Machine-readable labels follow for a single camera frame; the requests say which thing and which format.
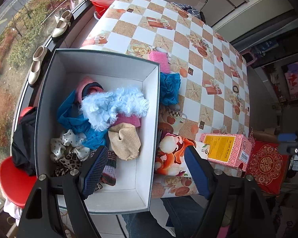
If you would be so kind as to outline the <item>leopard print scrunchie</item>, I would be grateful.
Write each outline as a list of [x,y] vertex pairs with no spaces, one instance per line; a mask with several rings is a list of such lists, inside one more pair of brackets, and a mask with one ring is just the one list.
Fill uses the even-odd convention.
[[57,159],[55,154],[51,154],[51,160],[56,165],[56,168],[52,173],[52,176],[60,177],[67,174],[71,170],[78,170],[82,166],[83,161],[89,158],[89,155],[89,153],[84,153],[83,157],[79,157],[78,153],[72,152],[67,154],[66,156]]

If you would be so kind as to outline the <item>beige knitted cloth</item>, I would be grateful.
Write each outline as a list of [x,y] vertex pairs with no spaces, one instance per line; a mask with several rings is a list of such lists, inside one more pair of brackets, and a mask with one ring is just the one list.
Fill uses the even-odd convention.
[[121,160],[138,157],[141,141],[134,125],[121,123],[110,127],[108,136],[112,150]]

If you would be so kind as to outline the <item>fluffy light blue cloth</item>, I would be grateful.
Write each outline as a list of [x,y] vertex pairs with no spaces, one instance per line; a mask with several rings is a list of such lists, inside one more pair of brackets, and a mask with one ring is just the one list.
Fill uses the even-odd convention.
[[104,131],[116,122],[118,114],[141,118],[147,115],[149,107],[150,102],[143,93],[129,86],[90,94],[82,100],[80,110],[94,130]]

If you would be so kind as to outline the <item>floral tissue pack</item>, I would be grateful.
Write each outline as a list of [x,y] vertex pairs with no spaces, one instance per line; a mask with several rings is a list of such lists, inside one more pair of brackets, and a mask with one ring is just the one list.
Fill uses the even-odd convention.
[[202,159],[208,158],[210,145],[167,133],[160,141],[156,151],[155,173],[191,178],[192,175],[185,163],[185,150],[189,146],[193,146]]

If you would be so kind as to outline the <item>white polka dot scrunchie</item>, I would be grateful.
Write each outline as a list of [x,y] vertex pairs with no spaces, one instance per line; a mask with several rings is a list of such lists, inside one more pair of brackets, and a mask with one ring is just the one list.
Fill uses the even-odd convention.
[[84,133],[75,134],[72,130],[63,131],[59,138],[50,140],[51,160],[56,162],[69,154],[76,154],[80,161],[84,161],[90,155],[91,149],[85,147]]

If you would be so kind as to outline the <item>pink tissue box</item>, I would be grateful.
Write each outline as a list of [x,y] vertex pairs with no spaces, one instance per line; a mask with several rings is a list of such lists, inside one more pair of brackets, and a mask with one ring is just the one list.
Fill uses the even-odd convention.
[[204,133],[200,141],[210,145],[209,161],[246,171],[253,145],[243,134]]

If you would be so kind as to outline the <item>grey cardboard box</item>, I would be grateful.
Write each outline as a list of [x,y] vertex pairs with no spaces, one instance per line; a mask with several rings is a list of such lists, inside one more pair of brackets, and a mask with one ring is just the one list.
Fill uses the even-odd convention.
[[93,214],[150,209],[160,68],[153,61],[86,49],[57,49],[43,80],[35,127],[37,174],[51,176],[66,152],[87,158],[106,146],[117,157],[116,184],[85,200]]

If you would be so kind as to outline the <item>checkered patterned tablecloth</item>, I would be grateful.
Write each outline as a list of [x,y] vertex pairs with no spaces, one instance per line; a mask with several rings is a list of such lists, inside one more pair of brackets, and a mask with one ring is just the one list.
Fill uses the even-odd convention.
[[244,58],[202,20],[164,0],[113,0],[82,43],[160,64],[162,104],[152,195],[197,193],[184,163],[187,146],[212,167],[239,177],[251,153],[249,87]]

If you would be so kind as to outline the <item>black garment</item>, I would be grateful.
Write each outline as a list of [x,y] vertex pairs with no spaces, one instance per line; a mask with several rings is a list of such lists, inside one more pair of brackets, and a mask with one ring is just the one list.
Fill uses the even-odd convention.
[[34,153],[36,114],[37,107],[32,107],[20,118],[12,142],[13,164],[29,176],[36,175]]

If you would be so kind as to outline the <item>red plastic stool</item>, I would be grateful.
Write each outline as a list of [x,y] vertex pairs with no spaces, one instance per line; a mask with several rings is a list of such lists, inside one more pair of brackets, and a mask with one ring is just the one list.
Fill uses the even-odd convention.
[[[32,107],[22,110],[19,119]],[[24,208],[30,192],[36,182],[36,175],[29,176],[24,170],[17,168],[12,156],[0,165],[0,187],[6,198],[20,208]]]

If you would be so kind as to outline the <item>pink knitted sock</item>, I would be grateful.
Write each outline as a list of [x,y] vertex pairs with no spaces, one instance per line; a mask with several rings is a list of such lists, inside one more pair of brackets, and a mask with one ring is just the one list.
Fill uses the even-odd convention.
[[104,92],[103,87],[91,77],[87,76],[81,80],[75,90],[76,101],[81,104],[86,96],[98,92]]

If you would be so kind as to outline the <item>cream shoe near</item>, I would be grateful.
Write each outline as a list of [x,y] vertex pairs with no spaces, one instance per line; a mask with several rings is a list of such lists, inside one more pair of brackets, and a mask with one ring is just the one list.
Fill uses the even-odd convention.
[[30,73],[28,75],[29,85],[34,85],[39,78],[41,66],[48,54],[48,49],[45,46],[39,46],[33,54],[32,64],[30,66]]

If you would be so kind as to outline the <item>cream shoe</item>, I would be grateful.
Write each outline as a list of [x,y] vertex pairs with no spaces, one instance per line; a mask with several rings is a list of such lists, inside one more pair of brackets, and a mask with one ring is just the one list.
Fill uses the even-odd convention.
[[58,40],[63,34],[65,34],[67,29],[71,26],[73,19],[73,15],[70,10],[66,10],[65,12],[63,12],[58,23],[56,24],[56,27],[52,32],[52,39]]
[[34,85],[39,78],[41,66],[48,54],[48,49],[45,46],[39,46],[33,54],[32,64],[30,66],[30,73],[28,75],[29,85]]

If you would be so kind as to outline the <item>cream shoe far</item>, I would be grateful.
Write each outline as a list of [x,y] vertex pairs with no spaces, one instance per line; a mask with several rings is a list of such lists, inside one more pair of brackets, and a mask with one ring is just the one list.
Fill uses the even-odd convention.
[[73,15],[70,10],[66,10],[65,12],[63,12],[58,23],[56,24],[56,27],[52,32],[52,39],[58,40],[63,34],[65,34],[67,29],[71,26],[73,19]]

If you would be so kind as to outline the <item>red plastic basin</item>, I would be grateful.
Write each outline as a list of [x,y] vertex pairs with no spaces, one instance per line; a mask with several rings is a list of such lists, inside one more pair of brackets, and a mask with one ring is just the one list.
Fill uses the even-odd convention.
[[94,16],[96,17],[97,20],[99,20],[105,11],[109,8],[109,6],[112,4],[111,1],[91,1],[91,3],[94,6],[95,12]]

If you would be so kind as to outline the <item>plaid dark cloth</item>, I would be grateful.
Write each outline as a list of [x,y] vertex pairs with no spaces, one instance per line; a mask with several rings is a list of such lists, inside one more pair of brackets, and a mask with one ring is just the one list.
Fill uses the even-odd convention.
[[202,19],[200,11],[198,11],[197,9],[195,9],[194,7],[192,7],[190,5],[175,3],[175,2],[171,2],[171,4],[175,5],[178,8],[181,8],[182,10],[190,13],[191,15],[195,16],[196,18],[199,18],[200,20]]

